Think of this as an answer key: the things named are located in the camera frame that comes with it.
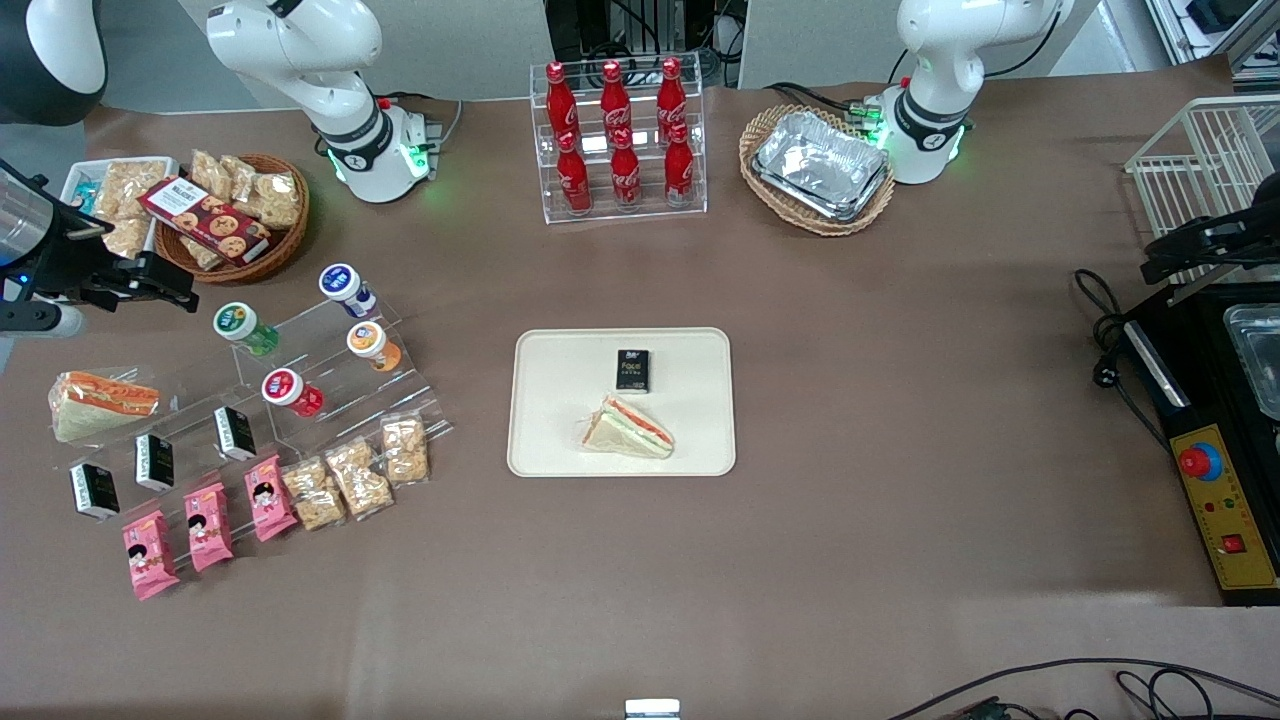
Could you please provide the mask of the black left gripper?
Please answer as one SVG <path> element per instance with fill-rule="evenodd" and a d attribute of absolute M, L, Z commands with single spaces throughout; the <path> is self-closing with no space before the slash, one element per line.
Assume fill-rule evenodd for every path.
<path fill-rule="evenodd" d="M 1143 282 L 1187 284 L 1220 265 L 1277 261 L 1279 177 L 1268 176 L 1248 208 L 1221 217 L 1198 217 L 1148 245 Z"/>

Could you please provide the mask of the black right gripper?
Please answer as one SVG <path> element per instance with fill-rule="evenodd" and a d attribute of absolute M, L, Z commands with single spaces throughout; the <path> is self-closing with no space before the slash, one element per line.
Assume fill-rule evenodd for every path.
<path fill-rule="evenodd" d="M 55 202 L 40 249 L 40 297 L 84 304 L 105 313 L 142 300 L 198 302 L 189 272 L 160 255 L 122 259 L 104 243 L 110 229 L 106 222 Z"/>

